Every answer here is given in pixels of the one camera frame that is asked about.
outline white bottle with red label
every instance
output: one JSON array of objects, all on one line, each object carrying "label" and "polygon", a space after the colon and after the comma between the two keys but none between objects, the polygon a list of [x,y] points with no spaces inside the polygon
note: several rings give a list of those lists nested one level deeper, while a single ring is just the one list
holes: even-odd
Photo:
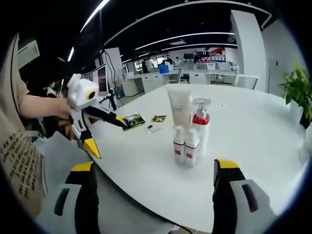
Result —
[{"label": "white bottle with red label", "polygon": [[185,160],[185,132],[183,126],[177,126],[175,129],[174,150],[175,160],[178,163],[184,163]]},{"label": "white bottle with red label", "polygon": [[210,127],[210,115],[207,113],[207,107],[209,104],[210,100],[204,98],[197,98],[193,101],[195,115],[193,116],[192,127],[197,129],[200,138],[200,147],[198,149],[199,157],[207,155]]},{"label": "white bottle with red label", "polygon": [[185,165],[194,167],[196,165],[198,148],[200,146],[200,139],[196,129],[191,129],[185,141]]}]

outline computer monitor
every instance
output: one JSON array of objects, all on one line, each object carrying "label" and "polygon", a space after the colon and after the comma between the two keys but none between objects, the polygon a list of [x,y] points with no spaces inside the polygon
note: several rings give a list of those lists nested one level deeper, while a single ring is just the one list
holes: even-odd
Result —
[{"label": "computer monitor", "polygon": [[194,54],[184,54],[184,59],[194,59]]}]

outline led light strip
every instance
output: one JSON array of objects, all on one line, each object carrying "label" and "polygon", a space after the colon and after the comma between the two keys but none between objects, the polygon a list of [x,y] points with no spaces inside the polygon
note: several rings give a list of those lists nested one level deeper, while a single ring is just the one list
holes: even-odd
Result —
[{"label": "led light strip", "polygon": [[164,51],[164,50],[171,50],[171,49],[176,49],[176,48],[181,48],[181,47],[188,47],[188,46],[200,46],[200,45],[227,45],[227,46],[237,46],[236,44],[206,43],[206,44],[181,45],[181,46],[176,46],[176,47],[171,47],[171,48],[162,49],[161,51]]},{"label": "led light strip", "polygon": [[146,53],[144,55],[140,55],[139,57],[143,57],[143,56],[146,56],[146,55],[149,55],[150,53]]},{"label": "led light strip", "polygon": [[68,62],[72,59],[73,53],[74,53],[74,48],[72,47],[72,49],[69,53],[68,59],[67,59]]},{"label": "led light strip", "polygon": [[91,15],[89,16],[89,18],[87,19],[87,21],[84,23],[82,29],[80,32],[83,31],[83,29],[85,28],[85,26],[87,26],[87,24],[92,20],[92,18],[97,14],[97,12],[99,12],[107,3],[109,2],[109,0],[103,0],[98,6],[97,8],[91,13]]},{"label": "led light strip", "polygon": [[139,48],[137,48],[136,50],[139,50],[139,49],[142,49],[146,46],[149,46],[149,45],[154,45],[156,43],[160,43],[160,42],[163,42],[163,41],[167,41],[167,40],[172,40],[172,39],[177,39],[177,38],[184,38],[184,37],[190,37],[190,36],[197,36],[197,35],[213,35],[213,34],[220,34],[220,35],[235,35],[235,33],[218,33],[218,32],[209,32],[209,33],[192,33],[192,34],[186,34],[186,35],[182,35],[182,36],[177,36],[177,37],[173,37],[173,38],[167,38],[167,39],[164,39],[164,40],[158,40],[158,41],[155,41],[153,43],[150,43],[150,44],[147,44],[147,45],[143,45]]},{"label": "led light strip", "polygon": [[129,62],[129,61],[131,61],[131,60],[132,60],[132,58],[131,58],[131,59],[128,59],[128,60],[126,60],[126,61],[124,61],[124,62],[122,62],[122,63]]}]

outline white cabinet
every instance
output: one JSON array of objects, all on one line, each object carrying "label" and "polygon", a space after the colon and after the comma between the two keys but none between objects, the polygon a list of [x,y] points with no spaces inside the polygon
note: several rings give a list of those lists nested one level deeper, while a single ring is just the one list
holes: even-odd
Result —
[{"label": "white cabinet", "polygon": [[142,82],[145,93],[149,93],[164,85],[164,79],[162,75],[146,74],[142,77]]},{"label": "white cabinet", "polygon": [[18,65],[19,68],[25,66],[35,58],[39,57],[39,48],[37,41],[32,41],[31,43],[28,43],[23,48],[19,49],[18,51]]},{"label": "white cabinet", "polygon": [[125,96],[131,97],[138,93],[136,81],[134,79],[125,79],[122,81],[122,88]]},{"label": "white cabinet", "polygon": [[190,73],[190,84],[209,84],[208,80],[208,77],[204,73]]}]

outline window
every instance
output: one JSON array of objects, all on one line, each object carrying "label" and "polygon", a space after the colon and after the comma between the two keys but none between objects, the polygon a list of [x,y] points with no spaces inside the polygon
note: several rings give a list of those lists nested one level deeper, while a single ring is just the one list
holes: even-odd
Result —
[{"label": "window", "polygon": [[156,57],[151,58],[151,61],[152,61],[153,65],[154,65],[154,67],[158,67],[158,63],[157,63],[157,58]]},{"label": "window", "polygon": [[143,60],[135,61],[135,68],[137,72],[142,71],[142,62]]},{"label": "window", "polygon": [[164,60],[166,60],[164,55],[157,56],[157,63],[161,64]]}]

